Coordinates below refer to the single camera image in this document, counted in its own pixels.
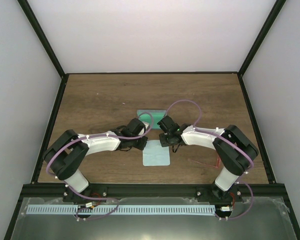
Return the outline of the light blue glasses case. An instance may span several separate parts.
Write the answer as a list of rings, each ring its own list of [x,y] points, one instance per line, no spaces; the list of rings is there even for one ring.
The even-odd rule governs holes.
[[[153,118],[152,130],[160,130],[161,128],[159,127],[158,122],[162,120],[162,118],[166,114],[166,110],[138,109],[136,111],[139,120],[150,125],[152,123],[152,119],[148,113]]]

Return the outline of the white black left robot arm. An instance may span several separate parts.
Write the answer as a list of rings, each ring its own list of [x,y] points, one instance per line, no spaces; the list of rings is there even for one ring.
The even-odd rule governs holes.
[[[129,151],[132,148],[144,150],[148,138],[145,132],[150,125],[133,118],[127,125],[104,133],[84,135],[74,130],[66,130],[43,154],[47,170],[64,181],[74,190],[79,201],[87,202],[92,196],[90,183],[80,172],[83,159],[99,152]]]

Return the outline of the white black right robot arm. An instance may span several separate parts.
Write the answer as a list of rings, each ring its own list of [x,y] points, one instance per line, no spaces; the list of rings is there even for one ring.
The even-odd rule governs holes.
[[[230,196],[231,187],[254,167],[254,160],[259,155],[257,147],[236,125],[214,129],[187,123],[178,125],[170,116],[165,116],[157,124],[163,130],[159,135],[162,147],[171,146],[173,152],[180,146],[200,146],[216,151],[223,168],[211,191],[213,198],[219,202]]]

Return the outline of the light blue cleaning cloth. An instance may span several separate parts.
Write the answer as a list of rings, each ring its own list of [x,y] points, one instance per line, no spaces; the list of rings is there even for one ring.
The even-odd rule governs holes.
[[[142,151],[142,163],[145,167],[169,166],[170,149],[162,147],[159,140],[149,140]]]

